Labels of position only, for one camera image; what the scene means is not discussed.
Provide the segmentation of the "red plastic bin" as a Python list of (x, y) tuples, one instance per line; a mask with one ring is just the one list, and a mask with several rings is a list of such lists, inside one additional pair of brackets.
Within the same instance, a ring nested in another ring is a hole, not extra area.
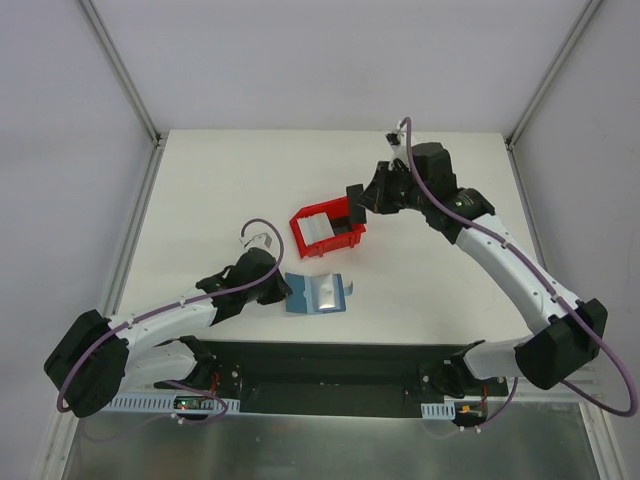
[(346, 196), (302, 207), (289, 220), (299, 257), (322, 257), (358, 245), (366, 226), (353, 223), (349, 213)]

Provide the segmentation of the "blue card holder wallet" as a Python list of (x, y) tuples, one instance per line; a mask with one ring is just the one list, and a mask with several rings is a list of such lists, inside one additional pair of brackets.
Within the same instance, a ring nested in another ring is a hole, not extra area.
[(285, 300), (286, 312), (297, 315), (344, 312), (354, 287), (337, 273), (308, 276), (286, 272), (285, 281), (292, 290)]

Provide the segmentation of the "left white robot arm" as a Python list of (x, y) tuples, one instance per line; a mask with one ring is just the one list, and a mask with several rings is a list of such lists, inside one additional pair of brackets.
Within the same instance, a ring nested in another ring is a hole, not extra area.
[(143, 386), (215, 392), (221, 367), (195, 331), (239, 315), (248, 303), (270, 305), (289, 296), (281, 261), (251, 247), (235, 264), (146, 313), (82, 313), (44, 363), (58, 390), (57, 410), (85, 418)]

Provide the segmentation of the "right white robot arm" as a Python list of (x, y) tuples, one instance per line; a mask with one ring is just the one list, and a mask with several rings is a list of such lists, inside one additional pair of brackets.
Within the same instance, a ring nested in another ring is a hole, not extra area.
[(473, 394), (486, 379), (507, 376), (523, 376), (548, 390), (594, 360), (608, 316), (604, 305), (580, 300), (523, 253), (493, 205), (477, 190), (458, 186), (442, 144), (407, 148), (397, 136), (389, 139), (391, 160), (377, 163), (368, 186), (347, 189), (354, 218), (420, 212), (486, 271), (530, 331), (521, 339), (479, 340), (457, 352), (445, 371), (448, 391), (456, 397)]

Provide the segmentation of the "black credit card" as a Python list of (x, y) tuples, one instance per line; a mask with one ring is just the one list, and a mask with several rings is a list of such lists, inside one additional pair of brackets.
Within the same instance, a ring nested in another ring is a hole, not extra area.
[(335, 236), (347, 234), (352, 231), (352, 224), (349, 217), (339, 217), (330, 220), (330, 224)]

